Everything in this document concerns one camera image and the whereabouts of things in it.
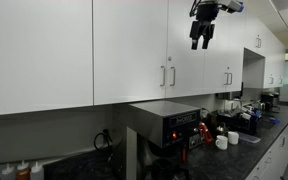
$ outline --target cable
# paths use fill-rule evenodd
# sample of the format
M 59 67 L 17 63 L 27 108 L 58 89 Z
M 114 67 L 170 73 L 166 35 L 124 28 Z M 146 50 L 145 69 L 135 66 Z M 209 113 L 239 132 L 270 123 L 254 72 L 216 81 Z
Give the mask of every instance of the cable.
M 100 149 L 100 148 L 97 147 L 97 145 L 96 145 L 96 140 L 97 140 L 97 138 L 98 138 L 99 136 L 103 136 L 103 139 L 104 139 L 104 141 L 105 141 L 105 144 L 107 144 L 107 146 L 109 147 L 108 150 L 103 150 L 103 149 Z M 102 152 L 102 153 L 110 153 L 110 154 L 111 154 L 111 145 L 110 145 L 110 142 L 113 142 L 113 141 L 112 141 L 112 138 L 111 138 L 108 130 L 107 130 L 107 129 L 104 129 L 102 133 L 98 133 L 98 134 L 95 136 L 94 141 L 93 141 L 93 145 L 94 145 L 94 147 L 95 147 L 95 149 L 96 149 L 97 151 Z
M 208 113 L 211 113 L 209 110 L 207 110 L 206 108 L 202 108 L 202 110 L 207 111 Z
M 201 3 L 202 0 L 199 0 L 198 3 L 196 3 L 196 0 L 194 0 L 191 11 L 190 11 L 190 17 L 193 17 L 196 15 L 197 7 Z

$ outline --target white cup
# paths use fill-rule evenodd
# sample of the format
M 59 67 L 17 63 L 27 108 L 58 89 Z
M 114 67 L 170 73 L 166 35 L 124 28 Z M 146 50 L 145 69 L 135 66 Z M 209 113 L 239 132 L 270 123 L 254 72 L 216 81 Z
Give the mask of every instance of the white cup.
M 229 131 L 228 132 L 228 142 L 230 144 L 238 144 L 239 134 L 236 132 Z
M 225 136 L 216 136 L 217 140 L 215 141 L 215 145 L 221 149 L 226 150 L 227 149 L 227 137 Z

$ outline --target white bottle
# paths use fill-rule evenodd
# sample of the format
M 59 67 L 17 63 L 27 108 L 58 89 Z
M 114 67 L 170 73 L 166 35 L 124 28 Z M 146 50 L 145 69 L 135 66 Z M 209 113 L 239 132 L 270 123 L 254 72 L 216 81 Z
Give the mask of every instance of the white bottle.
M 44 168 L 39 166 L 38 162 L 31 169 L 31 180 L 44 180 Z
M 10 164 L 6 165 L 6 168 L 2 170 L 1 180 L 15 180 L 14 167 L 10 167 Z

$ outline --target robotic arm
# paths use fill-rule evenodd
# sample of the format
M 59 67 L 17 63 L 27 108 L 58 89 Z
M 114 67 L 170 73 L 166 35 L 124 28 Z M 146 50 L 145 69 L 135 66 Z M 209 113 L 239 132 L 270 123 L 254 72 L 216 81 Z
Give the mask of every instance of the robotic arm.
M 211 24 L 216 19 L 219 10 L 228 13 L 242 12 L 243 2 L 237 0 L 194 0 L 190 17 L 196 16 L 193 21 L 190 38 L 192 38 L 192 49 L 197 49 L 198 40 L 203 36 L 203 49 L 207 49 L 210 39 L 213 38 L 215 25 Z

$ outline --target bottle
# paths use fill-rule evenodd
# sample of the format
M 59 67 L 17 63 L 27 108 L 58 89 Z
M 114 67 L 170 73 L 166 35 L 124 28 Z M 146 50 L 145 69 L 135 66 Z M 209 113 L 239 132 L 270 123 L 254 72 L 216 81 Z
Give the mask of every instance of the bottle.
M 30 180 L 29 163 L 22 161 L 22 164 L 17 166 L 16 180 Z
M 10 164 L 7 164 L 6 168 L 2 170 L 1 180 L 15 180 L 14 167 L 10 167 Z
M 32 167 L 31 180 L 44 180 L 44 169 L 43 166 L 38 165 L 38 162 Z

